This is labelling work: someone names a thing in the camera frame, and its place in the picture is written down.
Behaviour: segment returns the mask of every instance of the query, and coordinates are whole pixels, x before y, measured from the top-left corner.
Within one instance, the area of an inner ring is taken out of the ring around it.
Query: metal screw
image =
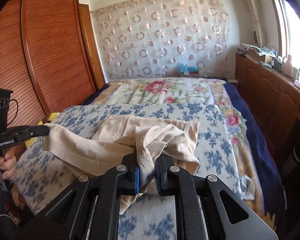
[[[117,166],[117,171],[125,171],[125,170],[126,170],[126,166],[122,164]]]
[[[170,167],[170,171],[172,171],[172,172],[178,172],[178,171],[180,171],[180,168],[178,166],[171,166]]]
[[[211,181],[211,182],[216,182],[218,180],[218,178],[215,175],[209,175],[208,180]]]
[[[89,177],[84,174],[84,175],[79,176],[78,179],[79,179],[80,182],[86,182],[88,180],[88,178]]]

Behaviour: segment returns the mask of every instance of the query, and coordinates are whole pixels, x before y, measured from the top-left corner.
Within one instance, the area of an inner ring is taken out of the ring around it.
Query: beige cloth
[[[194,157],[199,123],[180,120],[150,119],[130,115],[111,115],[103,121],[91,139],[85,139],[58,124],[50,127],[43,137],[42,149],[53,153],[80,176],[99,176],[121,164],[123,156],[133,152],[136,145],[140,168],[140,192],[154,180],[155,160],[164,153],[174,164],[195,174],[199,161]],[[136,200],[122,196],[120,214]]]

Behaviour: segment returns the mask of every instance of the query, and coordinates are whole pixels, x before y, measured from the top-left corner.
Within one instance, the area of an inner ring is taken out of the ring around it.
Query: window frame
[[[278,27],[279,55],[288,56],[290,52],[290,26],[283,0],[272,0]]]

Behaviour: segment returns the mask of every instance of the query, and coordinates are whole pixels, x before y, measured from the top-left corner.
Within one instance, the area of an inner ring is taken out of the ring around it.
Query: navy blue blanket
[[[282,192],[282,184],[277,167],[268,151],[266,139],[254,120],[248,106],[239,95],[239,92],[229,82],[227,82],[224,87],[234,108],[240,111],[242,117],[247,120],[246,125],[248,128],[246,137],[260,180],[265,211],[272,215]]]
[[[105,84],[102,88],[94,92],[91,96],[89,96],[87,99],[85,99],[82,103],[81,106],[87,106],[93,103],[93,101],[103,92],[105,91],[108,87],[110,86],[110,83]]]

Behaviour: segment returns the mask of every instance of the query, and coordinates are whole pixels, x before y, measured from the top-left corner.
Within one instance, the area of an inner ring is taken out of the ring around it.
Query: window
[[[285,0],[283,3],[288,19],[289,54],[292,55],[293,65],[300,68],[300,19]]]
[[[300,68],[300,19],[285,0],[272,0],[278,25],[279,55],[292,55],[292,63]]]

